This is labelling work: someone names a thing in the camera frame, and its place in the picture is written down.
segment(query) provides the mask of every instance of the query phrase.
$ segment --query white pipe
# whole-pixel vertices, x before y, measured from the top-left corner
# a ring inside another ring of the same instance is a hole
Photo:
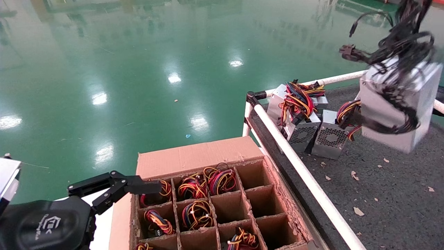
[[[328,78],[324,78],[324,79],[320,79],[320,80],[308,81],[308,82],[304,82],[304,83],[300,83],[300,84],[302,84],[302,85],[311,85],[313,83],[318,82],[321,85],[328,85],[328,84],[331,84],[331,83],[336,83],[336,82],[341,82],[341,81],[346,81],[346,80],[351,80],[351,79],[359,78],[362,75],[364,75],[365,72],[367,72],[367,70],[362,70],[362,71],[353,72],[353,73],[349,73],[349,74],[345,74],[345,75],[340,75],[340,76],[335,76],[335,77],[328,77]],[[273,93],[273,91],[274,91],[274,89],[266,90],[265,92],[267,93],[267,97],[270,97],[271,94]]]
[[[294,169],[301,176],[304,183],[309,188],[310,192],[313,194],[319,205],[321,205],[324,212],[327,214],[328,218],[331,220],[333,225],[336,227],[336,230],[345,240],[345,243],[352,250],[365,250],[362,242],[357,238],[355,233],[352,231],[350,226],[344,220],[342,215],[333,205],[331,200],[325,194],[324,190],[322,190],[321,186],[316,182],[313,175],[311,175],[310,171],[301,161],[299,156],[294,152],[293,148],[288,144],[287,140],[282,136],[279,129],[276,125],[271,121],[270,117],[265,112],[264,108],[261,105],[256,105],[254,110],[258,114],[258,116],[262,119],[267,129],[270,131],[273,138],[276,140],[277,144],[282,148],[285,155],[290,160]]]
[[[251,104],[249,102],[246,101],[245,102],[245,114],[244,114],[244,117],[245,118],[249,118],[252,110],[253,110],[253,107],[251,106]],[[244,122],[244,128],[242,130],[242,137],[249,136],[249,135],[250,135],[250,128],[248,127],[248,124],[246,124]]]
[[[444,114],[444,104],[442,102],[435,99],[433,108]]]

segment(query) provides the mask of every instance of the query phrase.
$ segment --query black cable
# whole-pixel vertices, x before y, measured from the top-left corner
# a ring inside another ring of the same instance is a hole
[[[404,89],[415,80],[410,77],[411,71],[422,61],[429,64],[435,54],[433,46],[435,38],[430,32],[419,32],[432,0],[424,0],[422,4],[416,0],[402,0],[394,18],[387,12],[368,12],[361,15],[350,29],[350,37],[354,34],[358,21],[366,16],[379,14],[384,16],[392,28],[390,33],[378,43],[378,49],[369,53],[356,49],[354,45],[344,45],[339,52],[342,57],[351,61],[362,61],[368,65],[377,65],[377,74],[383,75],[391,70],[384,79],[380,94],[388,103],[405,114],[405,123],[401,126],[387,127],[381,123],[364,119],[364,124],[380,133],[399,134],[415,130],[419,126],[416,110],[409,107],[404,101]],[[429,37],[427,41],[419,42],[419,39]],[[397,57],[392,65],[386,65],[389,58]]]

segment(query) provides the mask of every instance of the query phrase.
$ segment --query cardboard scrap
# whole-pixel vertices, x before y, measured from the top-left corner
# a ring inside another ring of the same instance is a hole
[[[365,214],[357,207],[353,207],[353,209],[355,210],[355,214],[359,215],[359,216],[364,216]]]
[[[356,172],[355,171],[352,171],[352,177],[353,178],[355,178],[355,180],[359,180],[359,178],[358,178],[358,176],[356,176]]]

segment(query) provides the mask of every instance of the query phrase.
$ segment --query silver power supply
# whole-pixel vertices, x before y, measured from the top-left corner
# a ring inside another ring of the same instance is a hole
[[[325,95],[320,97],[311,97],[311,100],[313,100],[314,107],[317,109],[318,117],[322,116],[322,112],[324,109],[328,108],[329,105]]]
[[[391,58],[384,63],[393,65],[396,61],[397,58]],[[360,79],[361,114],[387,127],[401,126],[405,123],[405,115],[377,93],[384,87],[384,80],[394,69],[389,69],[386,74],[381,75],[377,74],[378,67],[370,67]],[[413,82],[402,86],[405,88],[403,91],[405,103],[416,110],[419,120],[417,129],[401,134],[383,134],[363,125],[362,135],[405,153],[411,152],[428,131],[441,71],[442,64],[427,65],[421,62],[410,74],[414,79]]]
[[[267,114],[274,123],[277,123],[281,118],[282,109],[279,108],[279,104],[284,102],[285,96],[287,95],[286,90],[287,86],[281,84],[271,94]]]
[[[344,149],[345,142],[348,140],[348,132],[353,128],[347,127],[345,130],[341,129],[336,124],[336,114],[336,111],[324,110],[321,127],[311,149],[311,154],[333,160],[339,158],[339,155]]]
[[[301,121],[297,125],[291,123],[290,115],[287,115],[287,120],[283,130],[285,131],[287,141],[296,153],[304,152],[308,144],[316,135],[316,131],[321,124],[321,120],[313,112],[309,117],[309,121]]]

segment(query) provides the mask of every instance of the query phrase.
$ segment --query bundled cable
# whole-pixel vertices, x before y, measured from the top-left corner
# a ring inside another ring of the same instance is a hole
[[[236,187],[235,172],[232,169],[219,170],[215,168],[205,168],[203,173],[208,180],[208,187],[211,195],[223,194],[232,191]]]
[[[154,247],[150,247],[148,243],[140,243],[136,245],[135,250],[154,250]]]
[[[325,89],[323,85],[315,82],[311,85],[303,85],[297,83],[297,79],[292,81],[293,84],[297,84],[309,97],[321,97],[325,94]]]
[[[214,226],[210,205],[206,201],[194,201],[182,211],[183,226],[188,230]]]
[[[228,250],[251,250],[259,247],[258,238],[241,227],[236,228],[236,234],[228,241]]]
[[[302,85],[297,80],[287,83],[287,95],[284,102],[279,104],[281,112],[281,126],[285,126],[287,112],[290,115],[292,123],[297,125],[302,120],[308,120],[313,111],[317,112],[313,100],[301,89]]]
[[[175,233],[173,225],[167,219],[162,218],[156,210],[148,210],[143,215],[147,222],[151,222],[162,230],[163,234],[172,235]]]
[[[142,207],[148,207],[151,205],[162,204],[173,200],[173,190],[171,184],[166,181],[160,181],[162,184],[162,191],[159,195],[145,195],[140,196],[140,204]]]
[[[341,128],[354,127],[347,135],[349,140],[354,141],[353,134],[361,128],[361,124],[353,122],[353,115],[361,113],[361,101],[354,100],[344,103],[336,114],[336,121]]]
[[[186,199],[199,199],[208,196],[208,183],[202,173],[195,173],[182,180],[178,189],[179,197]]]
[[[405,123],[400,126],[387,127],[377,121],[364,119],[365,126],[385,134],[400,134],[415,130],[419,126],[416,110],[409,107],[404,100],[404,90],[411,87],[412,82],[421,74],[411,76],[412,70],[422,61],[429,64],[434,57],[433,46],[435,38],[430,32],[419,32],[432,0],[423,0],[420,4],[416,0],[402,0],[393,17],[387,12],[368,12],[361,15],[350,30],[350,37],[354,34],[358,21],[366,15],[382,15],[391,25],[390,33],[380,40],[378,49],[369,53],[356,49],[354,45],[344,45],[339,52],[342,57],[351,61],[361,61],[368,65],[376,65],[380,75],[387,74],[383,87],[378,94],[381,95],[394,108],[405,114]],[[386,65],[385,60],[397,57],[397,62]]]

